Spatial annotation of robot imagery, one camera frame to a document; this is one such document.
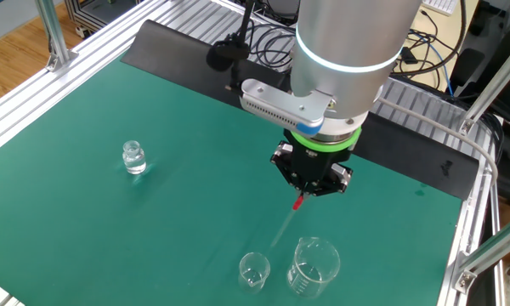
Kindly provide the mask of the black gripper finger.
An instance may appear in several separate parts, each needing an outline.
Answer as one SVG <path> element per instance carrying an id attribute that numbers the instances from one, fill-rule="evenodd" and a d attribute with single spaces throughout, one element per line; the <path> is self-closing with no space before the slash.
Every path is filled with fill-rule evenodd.
<path id="1" fill-rule="evenodd" d="M 277 166 L 286 182 L 297 191 L 308 194 L 309 176 L 307 156 L 300 147 L 280 142 L 270 161 Z"/>
<path id="2" fill-rule="evenodd" d="M 319 181 L 308 185 L 308 193 L 312 196 L 326 196 L 333 193 L 343 194 L 348 188 L 353 176 L 353 170 L 341 164 L 334 163 L 329 171 Z"/>

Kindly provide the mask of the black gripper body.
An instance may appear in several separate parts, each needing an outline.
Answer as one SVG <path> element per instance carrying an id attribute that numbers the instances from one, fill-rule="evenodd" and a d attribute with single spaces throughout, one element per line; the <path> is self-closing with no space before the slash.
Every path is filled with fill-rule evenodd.
<path id="1" fill-rule="evenodd" d="M 350 138 L 334 143 L 309 139 L 289 130 L 284 131 L 284 136 L 289 144 L 300 147 L 305 152 L 309 184 L 321 180 L 332 164 L 342 165 L 342 162 L 347 162 L 357 141 L 357 131 L 354 131 Z"/>

